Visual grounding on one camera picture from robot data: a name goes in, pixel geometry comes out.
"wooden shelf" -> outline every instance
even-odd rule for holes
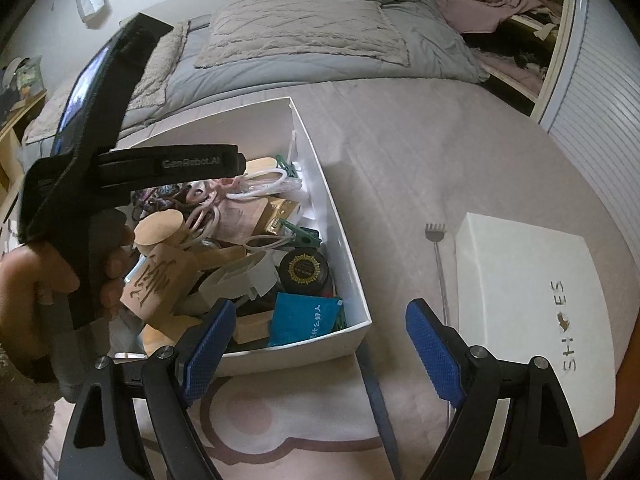
[[[42,105],[44,105],[44,96],[46,94],[47,94],[47,91],[42,90],[38,92],[36,95],[34,95],[33,97],[27,98],[24,104],[20,108],[9,113],[6,121],[2,125],[1,131],[4,132],[9,128],[13,128],[16,125],[16,123],[18,123],[20,119],[23,118],[30,110],[33,110],[37,105],[39,105],[40,101],[42,101]]]
[[[518,92],[520,92],[522,95],[524,95],[527,99],[529,99],[530,101],[533,101],[534,103],[536,102],[536,100],[538,99],[538,96],[533,93],[531,90],[529,90],[526,86],[524,86],[522,83],[518,83],[514,78],[509,77],[506,74],[503,74],[502,72],[500,72],[499,70],[496,70],[495,68],[487,65],[486,63],[483,63],[482,61],[480,62],[480,65],[482,66],[482,68],[484,68],[489,74],[491,74],[494,77],[497,77],[500,81],[502,81],[503,83],[507,83],[507,85],[509,85],[510,87],[512,87],[513,89],[517,90]]]
[[[545,27],[544,23],[540,23],[539,21],[534,20],[533,18],[530,18],[529,16],[525,16],[523,14],[515,14],[514,16],[511,16],[510,20],[512,22],[519,23],[520,25],[524,25],[525,27],[529,27],[534,32],[542,30]],[[552,38],[555,43],[557,37],[558,37],[558,28],[555,28],[549,33],[549,35],[546,37],[544,41],[547,41],[549,40],[549,38]]]
[[[0,224],[6,222],[22,187],[24,173],[16,158],[24,129],[44,106],[46,91],[25,100],[24,105],[9,114],[0,128]]]

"gray comforter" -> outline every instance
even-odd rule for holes
[[[228,97],[295,84],[375,77],[429,77],[478,83],[487,78],[462,37],[450,28],[433,0],[374,0],[398,29],[409,51],[409,65],[373,58],[330,54],[268,56],[194,68],[209,40],[207,27],[192,30],[170,77],[161,107],[130,111],[121,138],[178,110]]]

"pink clothing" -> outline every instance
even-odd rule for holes
[[[562,7],[549,0],[436,0],[449,26],[460,34],[493,32],[514,14],[548,7],[560,16]]]
[[[531,90],[535,95],[540,94],[543,83],[542,78],[531,70],[518,67],[513,60],[513,57],[500,56],[498,54],[491,54],[488,52],[473,51],[473,53],[477,60],[482,61],[488,66],[499,70],[512,79],[515,79],[525,88]]]

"white plastic part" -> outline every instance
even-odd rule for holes
[[[271,243],[261,246],[252,245],[254,242],[270,240]],[[268,251],[270,249],[276,249],[288,244],[290,241],[295,240],[294,236],[276,236],[276,235],[255,235],[249,236],[242,246],[249,252],[255,253],[257,251]]]
[[[208,312],[220,298],[247,296],[255,300],[264,296],[278,281],[278,271],[265,251],[244,257],[221,267],[206,280],[198,291],[183,301],[178,314],[200,316]]]
[[[270,173],[279,173],[280,177],[275,182],[271,182],[270,184],[265,184],[257,189],[253,189],[246,193],[227,193],[226,197],[230,200],[250,200],[257,196],[266,196],[269,194],[273,194],[278,189],[278,186],[284,181],[287,177],[287,172],[281,170],[280,168],[273,168],[272,170],[262,170],[257,171],[256,173],[252,173],[251,175],[246,176],[245,180],[251,180],[253,178],[257,178],[259,176],[264,176]]]
[[[136,275],[136,272],[142,267],[142,264],[145,263],[146,256],[144,254],[140,254],[138,262],[133,266],[133,269],[129,271],[129,273],[124,277],[124,282],[129,283],[133,277]]]

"blue gripper pad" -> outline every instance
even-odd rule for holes
[[[227,301],[185,366],[182,400],[188,406],[207,391],[235,329],[236,306]]]
[[[406,307],[406,332],[441,399],[459,409],[465,400],[460,368],[416,301]]]

